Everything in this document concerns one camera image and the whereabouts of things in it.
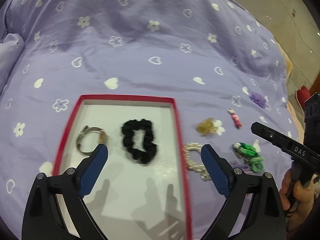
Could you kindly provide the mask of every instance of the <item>purple hair tie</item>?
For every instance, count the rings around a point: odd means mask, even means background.
[[[257,104],[261,108],[266,108],[266,106],[267,106],[267,100],[259,93],[255,93],[255,92],[251,93],[250,99],[252,102]]]

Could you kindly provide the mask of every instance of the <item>tile floor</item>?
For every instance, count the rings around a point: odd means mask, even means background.
[[[302,85],[308,89],[320,71],[320,31],[302,0],[235,0],[270,30],[293,62],[287,83],[289,101],[304,124],[295,98]]]

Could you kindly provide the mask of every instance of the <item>purple bedsheet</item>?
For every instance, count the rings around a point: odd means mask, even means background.
[[[184,143],[209,143],[228,161],[237,160],[233,143],[258,138],[253,122],[297,139],[275,39],[233,0],[8,0],[0,19],[0,73],[8,75],[0,83],[0,215],[17,237],[35,175],[50,174],[81,94],[175,98]],[[7,33],[16,41],[6,42]],[[251,92],[267,96],[268,108],[254,104]],[[195,127],[209,117],[221,120],[225,132],[201,137]],[[265,170],[281,185],[290,157],[259,143]],[[198,173],[189,177],[200,239],[225,198]]]

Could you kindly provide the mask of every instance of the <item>blue gripper pad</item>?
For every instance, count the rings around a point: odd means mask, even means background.
[[[220,158],[209,144],[201,148],[201,160],[219,194],[227,198],[233,185],[233,175],[231,170],[228,169],[230,164],[225,159]]]
[[[99,152],[92,160],[87,170],[84,172],[80,179],[80,187],[78,193],[81,198],[84,198],[84,196],[90,194],[107,159],[108,148],[105,145],[101,144]]]

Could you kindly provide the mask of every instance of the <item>screw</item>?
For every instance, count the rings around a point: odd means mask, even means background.
[[[266,172],[264,174],[268,179],[271,179],[272,178],[272,174],[270,172]]]
[[[37,179],[42,179],[43,177],[44,177],[44,173],[43,172],[41,172],[41,173],[39,173],[37,175]]]
[[[67,174],[69,174],[69,175],[74,174],[75,171],[76,171],[75,168],[69,168],[69,169],[67,169]]]
[[[239,169],[239,168],[235,168],[233,171],[235,172],[235,174],[241,174],[242,173],[242,170]]]

